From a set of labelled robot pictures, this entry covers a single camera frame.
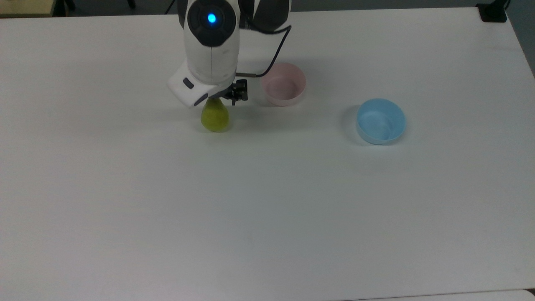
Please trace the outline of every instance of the green pear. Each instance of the green pear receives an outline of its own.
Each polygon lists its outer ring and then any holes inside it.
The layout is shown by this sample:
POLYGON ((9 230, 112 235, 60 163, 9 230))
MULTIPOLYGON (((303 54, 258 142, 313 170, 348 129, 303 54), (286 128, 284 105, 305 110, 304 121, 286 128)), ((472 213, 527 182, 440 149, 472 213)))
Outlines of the green pear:
POLYGON ((209 98, 204 104, 201 123, 212 132, 219 132, 228 125, 228 110, 219 98, 209 98))

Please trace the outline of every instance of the bowl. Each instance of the bowl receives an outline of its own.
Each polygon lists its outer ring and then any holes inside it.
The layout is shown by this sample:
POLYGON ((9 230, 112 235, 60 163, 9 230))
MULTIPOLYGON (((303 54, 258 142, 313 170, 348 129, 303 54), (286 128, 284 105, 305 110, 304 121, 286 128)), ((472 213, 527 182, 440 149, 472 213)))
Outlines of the bowl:
POLYGON ((275 106, 285 107, 298 103, 307 86, 303 71, 294 64, 279 63, 262 77, 266 99, 275 106))
POLYGON ((407 121, 403 111, 392 101, 370 99, 357 112, 357 132, 366 142, 391 143, 405 131, 407 121))

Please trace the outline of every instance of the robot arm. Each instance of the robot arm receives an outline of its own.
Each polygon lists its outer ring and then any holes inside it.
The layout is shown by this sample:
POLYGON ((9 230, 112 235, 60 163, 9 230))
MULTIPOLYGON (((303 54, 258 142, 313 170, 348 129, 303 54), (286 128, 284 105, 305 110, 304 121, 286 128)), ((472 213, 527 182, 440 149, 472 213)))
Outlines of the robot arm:
MULTIPOLYGON (((236 87, 233 82, 238 65, 239 28, 241 23, 246 24, 243 21, 245 18, 240 19, 240 7, 246 10, 248 19, 258 20, 264 30, 282 25, 290 9, 289 0, 239 1, 240 3, 238 0, 178 0, 180 24, 184 28, 186 60, 167 85, 187 107, 196 106, 208 97, 225 96, 232 93, 229 89, 236 87), (270 18, 264 15, 273 16, 273 10, 283 10, 278 14, 282 17, 270 18)), ((246 99, 247 85, 245 83, 243 87, 243 83, 239 84, 242 84, 241 89, 245 89, 246 99)))

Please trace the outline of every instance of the pink bowl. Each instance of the pink bowl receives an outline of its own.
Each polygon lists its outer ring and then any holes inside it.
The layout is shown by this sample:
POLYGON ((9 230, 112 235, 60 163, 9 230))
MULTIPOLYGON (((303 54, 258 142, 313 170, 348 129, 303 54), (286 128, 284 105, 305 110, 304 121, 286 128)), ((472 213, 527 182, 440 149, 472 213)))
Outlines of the pink bowl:
POLYGON ((266 93, 267 101, 275 106, 291 106, 301 100, 307 79, 303 71, 290 63, 275 64, 271 70, 262 77, 262 88, 266 93))

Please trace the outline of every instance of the gray floor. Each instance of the gray floor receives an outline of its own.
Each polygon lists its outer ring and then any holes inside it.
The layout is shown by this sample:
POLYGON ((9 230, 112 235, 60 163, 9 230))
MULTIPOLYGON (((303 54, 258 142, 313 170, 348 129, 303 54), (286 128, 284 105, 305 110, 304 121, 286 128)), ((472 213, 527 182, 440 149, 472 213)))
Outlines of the gray floor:
MULTIPOLYGON (((77 8, 70 16, 119 16, 130 14, 163 14, 171 0, 136 0, 131 9, 126 0, 74 0, 77 8)), ((293 11, 402 9, 418 7, 463 7, 491 0, 293 0, 293 11)), ((170 13, 176 13, 176 4, 170 13)), ((522 49, 535 74, 535 1, 511 0, 507 10, 522 49)))

